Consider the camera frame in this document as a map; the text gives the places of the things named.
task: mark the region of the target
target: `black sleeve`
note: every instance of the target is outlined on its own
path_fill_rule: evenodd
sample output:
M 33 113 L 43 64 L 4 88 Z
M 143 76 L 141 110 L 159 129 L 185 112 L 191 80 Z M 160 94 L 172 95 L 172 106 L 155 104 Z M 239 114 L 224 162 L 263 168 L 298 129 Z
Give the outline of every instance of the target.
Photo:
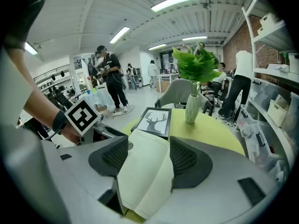
M 118 61 L 118 59 L 117 59 L 117 57 L 116 57 L 115 54 L 111 54 L 110 58 L 111 58 L 111 61 L 112 61 L 112 63 L 113 63 L 114 66 L 116 66 L 116 67 L 118 67 L 118 68 L 121 67 L 121 64 L 120 64 L 120 62 Z

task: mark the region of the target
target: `black hair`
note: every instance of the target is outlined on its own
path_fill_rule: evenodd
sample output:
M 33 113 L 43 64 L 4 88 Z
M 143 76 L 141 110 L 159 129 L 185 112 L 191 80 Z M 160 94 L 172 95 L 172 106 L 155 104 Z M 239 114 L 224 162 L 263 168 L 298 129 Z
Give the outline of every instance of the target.
M 106 49 L 106 47 L 103 46 L 103 45 L 98 46 L 98 48 L 97 48 L 97 52 L 98 52 L 99 54 L 102 52 L 102 50 L 107 50 L 107 49 Z
M 219 64 L 222 64 L 223 68 L 225 68 L 225 64 L 223 62 L 220 62 Z

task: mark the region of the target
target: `black picture frame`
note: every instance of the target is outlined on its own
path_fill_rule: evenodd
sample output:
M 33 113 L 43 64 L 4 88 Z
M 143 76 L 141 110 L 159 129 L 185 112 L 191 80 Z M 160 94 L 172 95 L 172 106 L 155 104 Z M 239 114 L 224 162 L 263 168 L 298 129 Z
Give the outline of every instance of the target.
M 142 130 L 142 131 L 150 133 L 150 134 L 153 134 L 153 135 L 156 135 L 158 137 L 161 137 L 161 138 L 167 140 L 168 136 L 169 136 L 169 128 L 170 128 L 170 121 L 171 121 L 171 109 L 168 109 L 168 108 L 147 107 L 146 110 L 141 115 L 139 121 L 131 129 L 131 132 L 133 132 L 138 127 L 138 125 L 140 124 L 141 120 L 144 118 L 144 116 L 148 113 L 149 110 L 159 110 L 159 111 L 167 111 L 168 112 L 168 117 L 167 117 L 167 121 L 166 121 L 165 132 L 164 133 L 157 133 L 157 132 L 152 132 L 152 131 L 147 131 L 147 130 Z

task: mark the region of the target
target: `person's hand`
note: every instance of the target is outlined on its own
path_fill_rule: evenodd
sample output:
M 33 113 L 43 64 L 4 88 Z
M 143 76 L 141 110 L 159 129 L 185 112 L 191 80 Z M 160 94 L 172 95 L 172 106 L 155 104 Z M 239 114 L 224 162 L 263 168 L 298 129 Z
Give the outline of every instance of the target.
M 68 120 L 66 121 L 66 126 L 61 131 L 61 134 L 75 144 L 80 142 L 79 134 Z

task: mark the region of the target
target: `brick wall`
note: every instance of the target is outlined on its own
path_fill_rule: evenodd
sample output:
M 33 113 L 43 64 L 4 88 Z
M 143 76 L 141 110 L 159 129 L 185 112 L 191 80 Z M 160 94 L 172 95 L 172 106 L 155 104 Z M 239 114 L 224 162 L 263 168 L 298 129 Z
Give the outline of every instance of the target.
M 253 36 L 257 36 L 257 30 L 261 27 L 260 21 L 258 18 L 250 17 L 250 23 L 253 30 Z M 258 51 L 263 44 L 256 44 L 256 51 Z M 223 48 L 223 60 L 226 64 L 226 70 L 231 70 L 236 68 L 235 64 L 235 55 L 240 50 L 246 50 L 252 53 L 251 39 L 249 35 L 249 30 L 247 23 L 244 22 L 239 30 L 235 33 L 232 39 L 226 44 Z M 268 63 L 277 63 L 278 62 L 278 53 L 277 50 L 264 46 L 257 53 L 257 63 L 260 68 L 266 68 Z M 262 74 L 263 79 L 269 80 L 269 76 Z

